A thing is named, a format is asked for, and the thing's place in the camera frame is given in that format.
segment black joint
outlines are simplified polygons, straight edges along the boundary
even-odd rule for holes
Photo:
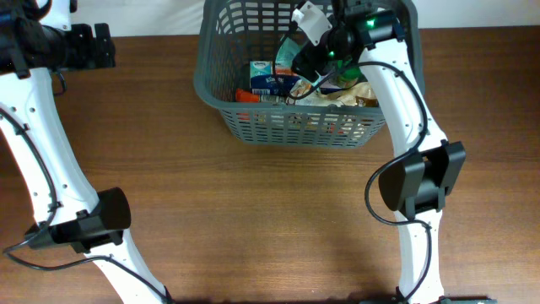
[[[91,248],[114,243],[122,244],[123,231],[131,225],[131,213],[126,196],[120,188],[98,193],[100,201],[90,213],[77,212],[77,219],[54,225],[48,233],[40,233],[30,243],[32,249],[43,249],[59,245],[71,245],[76,253],[88,253]],[[57,203],[50,208],[57,208]],[[27,239],[39,232],[32,226],[25,234]]]
[[[80,210],[79,212],[77,212],[77,219],[84,219],[84,218],[87,218],[89,216],[88,214],[88,211],[86,210]]]
[[[386,206],[409,220],[427,210],[442,210],[465,162],[462,143],[415,152],[390,166],[379,177]]]

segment wood grain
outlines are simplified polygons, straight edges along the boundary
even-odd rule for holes
[[[449,296],[540,297],[540,28],[424,30],[427,101],[467,162],[448,198],[440,272]],[[57,108],[96,189],[121,187],[132,233],[177,300],[311,301],[388,294],[397,232],[364,207],[392,157],[387,129],[361,149],[252,146],[192,85],[196,36],[115,39],[118,67],[66,74]],[[32,223],[0,140],[0,246]],[[391,213],[375,198],[376,210]],[[78,258],[69,247],[19,254]],[[55,273],[0,258],[2,303],[119,303],[93,265]]]

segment white bracket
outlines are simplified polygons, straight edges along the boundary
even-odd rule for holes
[[[295,9],[291,19],[305,32],[314,46],[318,46],[324,33],[332,29],[327,16],[309,1],[300,9]]]

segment snack package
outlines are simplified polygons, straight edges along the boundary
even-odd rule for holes
[[[290,94],[298,97],[307,94],[311,84],[299,80]],[[369,83],[356,84],[348,90],[342,90],[329,95],[314,92],[301,100],[287,98],[289,106],[378,106],[378,102]]]

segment blue package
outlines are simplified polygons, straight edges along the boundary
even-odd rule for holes
[[[279,82],[283,84],[285,92],[290,92],[296,82],[300,80],[298,76],[279,75]],[[284,95],[279,92],[279,85],[272,75],[255,76],[251,78],[251,93],[255,95]]]

